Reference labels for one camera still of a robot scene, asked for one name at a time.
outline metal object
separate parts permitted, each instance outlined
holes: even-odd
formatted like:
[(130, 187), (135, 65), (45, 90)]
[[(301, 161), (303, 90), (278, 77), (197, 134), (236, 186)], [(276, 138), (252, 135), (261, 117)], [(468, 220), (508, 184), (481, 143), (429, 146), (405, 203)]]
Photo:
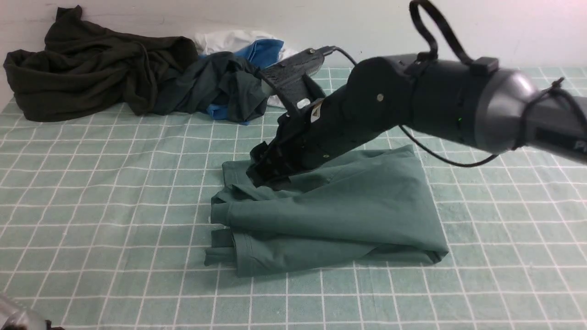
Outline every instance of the metal object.
[(47, 330), (48, 324), (35, 311), (0, 294), (0, 330), (4, 329)]

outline white cloth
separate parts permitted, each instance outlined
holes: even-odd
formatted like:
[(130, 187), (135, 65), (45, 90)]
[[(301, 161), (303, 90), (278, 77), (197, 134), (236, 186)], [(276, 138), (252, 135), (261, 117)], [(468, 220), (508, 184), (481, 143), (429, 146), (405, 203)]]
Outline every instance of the white cloth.
[[(211, 33), (196, 33), (194, 36), (195, 48), (198, 53), (210, 55), (217, 52), (236, 52), (260, 39), (278, 39), (264, 31), (256, 30), (227, 30)], [(287, 47), (284, 42), (279, 51), (279, 60), (288, 58), (297, 51)], [(270, 96), (267, 100), (268, 106), (284, 107), (277, 95)]]

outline teal shirt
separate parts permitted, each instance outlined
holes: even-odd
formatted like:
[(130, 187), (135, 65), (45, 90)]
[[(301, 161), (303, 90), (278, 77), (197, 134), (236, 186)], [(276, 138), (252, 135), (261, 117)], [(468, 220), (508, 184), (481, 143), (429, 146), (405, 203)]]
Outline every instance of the teal shirt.
[(212, 232), (205, 265), (234, 262), (250, 277), (359, 259), (430, 265), (448, 254), (412, 146), (348, 152), (279, 191), (254, 187), (249, 164), (222, 165), (211, 222), (229, 229)]

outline dark green cloth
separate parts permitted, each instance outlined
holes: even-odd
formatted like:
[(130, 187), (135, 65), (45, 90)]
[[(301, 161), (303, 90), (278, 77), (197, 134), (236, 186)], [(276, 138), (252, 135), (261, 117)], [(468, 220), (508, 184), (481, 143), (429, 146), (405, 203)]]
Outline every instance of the dark green cloth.
[(351, 151), (273, 191), (255, 188), (249, 161), (222, 165), (212, 198), (205, 265), (235, 262), (249, 277), (382, 260), (431, 265), (448, 253), (440, 220), (412, 146)]
[(150, 113), (167, 70), (183, 72), (198, 59), (186, 37), (120, 33), (83, 21), (82, 13), (58, 8), (45, 50), (7, 54), (8, 84), (28, 120), (80, 118), (122, 101), (137, 115)]

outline pile of clothes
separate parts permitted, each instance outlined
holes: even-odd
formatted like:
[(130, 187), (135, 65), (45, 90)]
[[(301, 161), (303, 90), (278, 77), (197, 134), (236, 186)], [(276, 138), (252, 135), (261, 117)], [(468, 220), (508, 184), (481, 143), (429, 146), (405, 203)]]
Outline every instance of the pile of clothes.
[(82, 8), (58, 8), (45, 50), (16, 50), (4, 69), (28, 120), (58, 122), (126, 102), (136, 115), (203, 112), (246, 123), (282, 106), (257, 73), (295, 54), (260, 31), (150, 38), (82, 20)]

